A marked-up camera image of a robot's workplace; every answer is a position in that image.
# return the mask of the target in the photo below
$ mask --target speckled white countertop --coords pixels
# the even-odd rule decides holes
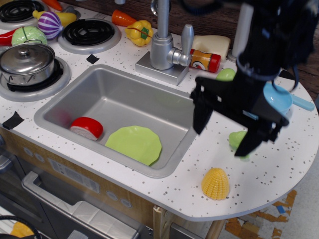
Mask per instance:
[[[110,16],[76,8],[81,18],[104,18]],[[170,85],[135,72],[135,63],[150,46],[137,47],[124,34],[112,49],[94,54],[99,60],[95,64],[106,64],[151,81],[190,93],[195,86],[195,76],[216,74],[190,69],[178,85]],[[174,35],[175,47],[181,48],[180,37]],[[52,40],[49,45],[71,68],[71,81],[88,67],[89,55],[72,54],[61,49]],[[220,69],[232,67],[234,63],[223,62]],[[286,89],[293,82],[276,80]],[[294,94],[311,101],[309,94],[299,84]],[[106,178],[147,200],[170,210],[190,221],[212,221],[231,218],[256,211],[281,198],[302,180],[309,170],[319,146],[319,117],[316,110],[310,112],[293,105],[288,112],[290,124],[284,127],[275,143],[262,143],[249,159],[234,157],[228,144],[228,136],[244,127],[214,112],[206,129],[197,136],[177,169],[165,178],[150,178],[111,159],[75,144],[50,131],[38,127],[33,116],[52,97],[28,103],[12,102],[0,97],[0,123],[9,119],[14,111],[25,119],[11,130],[32,142],[72,161],[79,166]],[[201,181],[212,167],[225,170],[230,183],[230,193],[225,200],[215,201],[206,197],[201,190]]]

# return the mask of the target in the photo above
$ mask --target green toy piece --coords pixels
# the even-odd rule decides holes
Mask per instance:
[[[11,41],[12,46],[25,42],[48,43],[44,33],[35,26],[23,26],[14,32]]]
[[[221,70],[217,77],[217,81],[232,81],[236,75],[236,72],[231,68],[225,68]]]
[[[230,146],[237,150],[241,141],[243,140],[243,138],[246,135],[246,131],[239,131],[239,132],[233,132],[231,134],[229,134],[229,144]],[[241,159],[245,159],[245,158],[249,158],[249,154],[247,154],[246,156],[240,157]]]

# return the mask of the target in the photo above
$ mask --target toy cheese wheel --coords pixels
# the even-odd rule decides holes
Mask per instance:
[[[71,125],[71,131],[91,140],[97,140],[103,133],[103,126],[95,119],[79,117]]]

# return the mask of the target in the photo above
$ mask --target electric coil burner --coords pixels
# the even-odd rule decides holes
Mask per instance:
[[[36,0],[14,0],[0,7],[0,29],[14,30],[22,26],[37,26],[32,16],[34,10],[48,11],[48,7]]]
[[[15,102],[38,101],[62,90],[71,79],[71,70],[59,57],[54,59],[54,70],[49,78],[34,85],[12,85],[1,74],[0,96]]]
[[[67,25],[59,45],[75,54],[95,54],[115,46],[121,38],[116,25],[103,19],[80,19]]]

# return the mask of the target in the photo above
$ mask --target green plate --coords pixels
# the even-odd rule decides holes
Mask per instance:
[[[159,136],[149,128],[136,125],[111,134],[105,146],[148,166],[159,158],[161,151]]]

